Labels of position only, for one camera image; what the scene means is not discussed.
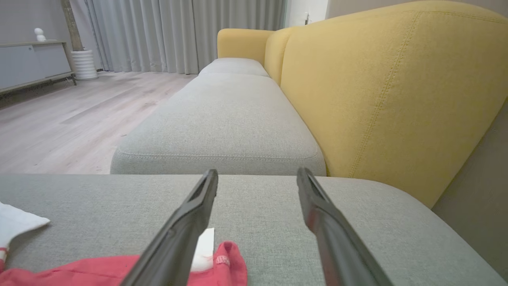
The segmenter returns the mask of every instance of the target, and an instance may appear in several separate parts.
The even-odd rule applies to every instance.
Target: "white vase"
[[[71,51],[71,55],[76,65],[77,80],[90,80],[99,77],[93,63],[93,52],[91,50]]]

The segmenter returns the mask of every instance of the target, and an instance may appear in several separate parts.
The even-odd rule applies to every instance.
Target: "wooden floor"
[[[27,91],[45,95],[0,110],[0,173],[109,174],[122,137],[194,77],[100,72]]]

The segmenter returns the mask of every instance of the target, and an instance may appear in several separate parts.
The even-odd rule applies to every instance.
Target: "white figurine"
[[[35,28],[34,33],[37,35],[38,42],[46,41],[46,37],[44,37],[44,31],[41,28]]]

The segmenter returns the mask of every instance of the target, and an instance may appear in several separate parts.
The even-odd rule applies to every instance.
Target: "gray seat cushion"
[[[11,244],[7,267],[42,271],[78,259],[140,254],[199,175],[0,176],[0,199],[51,219]],[[318,178],[395,285],[506,285],[448,225],[385,184]],[[239,246],[251,285],[323,285],[317,243],[292,176],[220,175],[215,247]]]
[[[216,59],[202,69],[199,74],[207,73],[237,73],[270,77],[258,61],[242,58]]]
[[[325,176],[321,150],[269,77],[210,73],[191,81],[123,139],[112,174]]]

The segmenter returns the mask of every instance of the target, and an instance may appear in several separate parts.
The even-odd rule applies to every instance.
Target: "gray cabinet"
[[[72,74],[63,42],[0,46],[0,92]]]

